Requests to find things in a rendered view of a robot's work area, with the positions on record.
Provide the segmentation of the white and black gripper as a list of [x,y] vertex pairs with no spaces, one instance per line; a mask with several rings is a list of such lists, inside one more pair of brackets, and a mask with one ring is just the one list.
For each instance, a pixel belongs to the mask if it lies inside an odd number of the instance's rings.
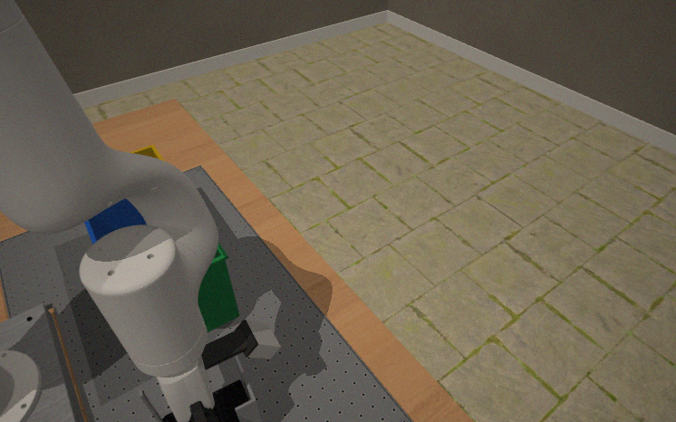
[[[189,422],[189,420],[190,422],[219,422],[217,415],[214,415],[212,411],[215,401],[201,357],[202,353],[196,361],[181,372],[157,377],[165,399],[178,422]],[[208,411],[209,417],[206,417],[205,411]]]

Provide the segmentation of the green bin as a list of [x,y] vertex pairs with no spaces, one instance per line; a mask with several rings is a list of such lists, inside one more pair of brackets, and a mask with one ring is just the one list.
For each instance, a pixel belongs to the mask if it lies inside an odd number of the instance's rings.
[[207,331],[240,316],[237,302],[227,270],[228,256],[220,243],[198,292],[198,307]]

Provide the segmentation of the blue bin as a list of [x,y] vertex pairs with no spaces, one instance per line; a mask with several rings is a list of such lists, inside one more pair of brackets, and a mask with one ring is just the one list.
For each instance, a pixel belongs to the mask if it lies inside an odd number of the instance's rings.
[[131,225],[146,225],[140,212],[126,198],[84,223],[92,244],[117,229]]

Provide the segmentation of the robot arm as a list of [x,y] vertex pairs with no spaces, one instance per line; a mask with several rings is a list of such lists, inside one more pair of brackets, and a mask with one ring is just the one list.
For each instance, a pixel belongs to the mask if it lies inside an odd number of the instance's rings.
[[[202,196],[178,168],[107,146],[15,0],[0,0],[0,212],[30,232],[72,229],[123,199],[146,225],[108,233],[85,253],[82,284],[136,367],[156,377],[281,348],[268,323],[242,320],[207,343],[198,307],[218,248]],[[0,350],[0,422],[25,422],[41,373]]]

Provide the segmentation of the yellow open bin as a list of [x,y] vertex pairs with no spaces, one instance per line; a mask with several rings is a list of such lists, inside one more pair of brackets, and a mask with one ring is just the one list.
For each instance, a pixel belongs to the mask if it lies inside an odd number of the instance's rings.
[[140,154],[140,155],[145,155],[153,158],[158,158],[164,161],[162,156],[159,154],[157,151],[156,147],[154,145],[142,148],[142,149],[137,149],[129,153],[134,153],[134,154]]

